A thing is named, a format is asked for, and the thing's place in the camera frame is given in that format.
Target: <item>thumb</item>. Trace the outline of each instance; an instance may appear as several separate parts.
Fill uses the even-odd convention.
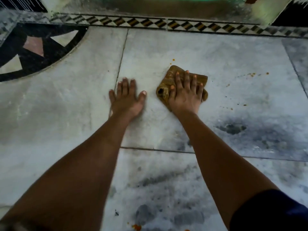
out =
[[[175,99],[175,94],[176,94],[175,86],[171,85],[169,99],[172,98],[174,100]]]
[[[138,103],[141,104],[142,106],[144,106],[144,101],[145,101],[146,97],[147,97],[147,92],[142,91],[138,96]]]

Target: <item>circular floor inlay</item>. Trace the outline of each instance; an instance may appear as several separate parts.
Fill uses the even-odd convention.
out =
[[[18,23],[0,47],[0,82],[21,78],[60,60],[88,27]]]

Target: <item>orange food residue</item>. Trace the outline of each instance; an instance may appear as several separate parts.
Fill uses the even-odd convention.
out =
[[[136,231],[140,231],[141,230],[141,225],[132,225],[132,228]]]

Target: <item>marble floor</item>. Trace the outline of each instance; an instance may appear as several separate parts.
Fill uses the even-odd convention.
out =
[[[128,77],[148,99],[125,133],[102,230],[226,230],[187,135],[156,97],[171,65],[209,77],[200,118],[308,206],[308,40],[89,27],[52,67],[0,83],[0,215],[108,119],[108,90]]]

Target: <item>navy blue sleeve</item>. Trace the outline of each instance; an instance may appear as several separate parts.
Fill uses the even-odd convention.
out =
[[[263,191],[232,216],[230,231],[308,230],[308,209],[279,190]]]

